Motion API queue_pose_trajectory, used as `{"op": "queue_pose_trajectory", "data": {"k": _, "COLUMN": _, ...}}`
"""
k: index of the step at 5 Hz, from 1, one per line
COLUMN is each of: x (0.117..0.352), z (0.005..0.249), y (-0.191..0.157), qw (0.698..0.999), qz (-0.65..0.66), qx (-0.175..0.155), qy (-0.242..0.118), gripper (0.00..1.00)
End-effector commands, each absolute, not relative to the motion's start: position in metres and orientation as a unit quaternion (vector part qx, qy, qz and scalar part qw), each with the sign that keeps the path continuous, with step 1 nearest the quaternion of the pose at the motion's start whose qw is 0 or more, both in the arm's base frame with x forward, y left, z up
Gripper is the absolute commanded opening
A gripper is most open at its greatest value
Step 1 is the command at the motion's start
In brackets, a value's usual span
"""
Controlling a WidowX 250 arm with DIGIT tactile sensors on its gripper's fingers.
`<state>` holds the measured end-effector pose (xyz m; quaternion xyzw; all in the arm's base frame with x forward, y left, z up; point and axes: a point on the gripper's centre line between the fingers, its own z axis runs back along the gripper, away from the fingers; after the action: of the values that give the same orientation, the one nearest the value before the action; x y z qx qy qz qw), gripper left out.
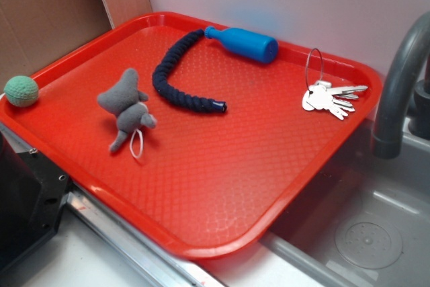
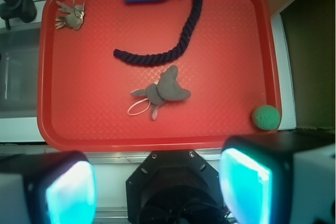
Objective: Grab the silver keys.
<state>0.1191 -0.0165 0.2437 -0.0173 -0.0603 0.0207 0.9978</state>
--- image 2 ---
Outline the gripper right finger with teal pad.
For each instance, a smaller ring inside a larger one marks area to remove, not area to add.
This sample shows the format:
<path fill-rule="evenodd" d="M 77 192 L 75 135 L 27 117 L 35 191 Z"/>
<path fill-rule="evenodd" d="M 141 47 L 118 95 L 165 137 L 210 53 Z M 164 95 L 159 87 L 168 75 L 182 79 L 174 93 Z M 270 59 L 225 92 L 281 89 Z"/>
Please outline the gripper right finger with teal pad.
<path fill-rule="evenodd" d="M 335 135 L 278 131 L 230 137 L 219 184 L 238 223 L 335 223 Z"/>

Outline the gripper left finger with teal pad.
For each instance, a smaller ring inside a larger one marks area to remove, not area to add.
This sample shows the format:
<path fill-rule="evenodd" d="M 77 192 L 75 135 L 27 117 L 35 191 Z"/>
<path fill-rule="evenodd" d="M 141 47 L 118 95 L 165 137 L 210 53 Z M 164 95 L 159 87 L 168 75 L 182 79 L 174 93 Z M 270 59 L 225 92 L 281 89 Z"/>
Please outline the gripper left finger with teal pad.
<path fill-rule="evenodd" d="M 1 223 L 92 223 L 96 207 L 83 153 L 1 154 Z"/>

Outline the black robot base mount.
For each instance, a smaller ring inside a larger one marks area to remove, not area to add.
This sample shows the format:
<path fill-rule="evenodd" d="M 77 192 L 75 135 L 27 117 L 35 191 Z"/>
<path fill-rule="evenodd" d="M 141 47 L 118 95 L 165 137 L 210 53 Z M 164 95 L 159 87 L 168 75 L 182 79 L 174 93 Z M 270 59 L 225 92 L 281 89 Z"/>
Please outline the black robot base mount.
<path fill-rule="evenodd" d="M 125 182 L 130 223 L 229 223 L 218 171 L 195 151 L 154 151 Z"/>

